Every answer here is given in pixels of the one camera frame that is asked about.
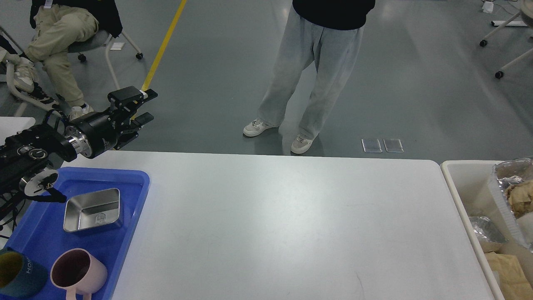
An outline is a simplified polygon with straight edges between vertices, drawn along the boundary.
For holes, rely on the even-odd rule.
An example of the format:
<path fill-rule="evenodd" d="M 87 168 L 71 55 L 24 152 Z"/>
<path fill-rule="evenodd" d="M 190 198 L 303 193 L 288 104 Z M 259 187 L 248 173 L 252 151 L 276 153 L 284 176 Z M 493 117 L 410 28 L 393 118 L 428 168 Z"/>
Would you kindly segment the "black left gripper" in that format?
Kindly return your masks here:
<path fill-rule="evenodd" d="M 141 128 L 154 119 L 149 112 L 134 116 L 144 101 L 156 97 L 158 93 L 153 89 L 139 90 L 136 87 L 110 92 L 109 108 L 70 121 L 65 127 L 65 138 L 77 154 L 89 159 L 110 149 L 119 150 L 137 138 Z"/>

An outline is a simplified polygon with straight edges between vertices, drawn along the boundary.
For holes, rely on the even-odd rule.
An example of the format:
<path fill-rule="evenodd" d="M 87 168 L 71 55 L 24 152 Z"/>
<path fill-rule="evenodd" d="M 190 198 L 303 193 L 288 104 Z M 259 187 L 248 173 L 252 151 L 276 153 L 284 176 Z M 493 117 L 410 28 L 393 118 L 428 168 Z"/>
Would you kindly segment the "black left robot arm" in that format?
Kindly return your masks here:
<path fill-rule="evenodd" d="M 152 121 L 150 113 L 136 116 L 139 108 L 156 98 L 152 89 L 126 87 L 110 92 L 110 106 L 103 112 L 90 112 L 65 124 L 59 133 L 47 121 L 5 139 L 1 147 L 1 218 L 15 210 L 23 200 L 65 203 L 67 197 L 55 189 L 58 172 L 50 155 L 72 162 L 78 155 L 93 159 L 102 153 L 119 150 L 138 137 L 141 128 Z"/>

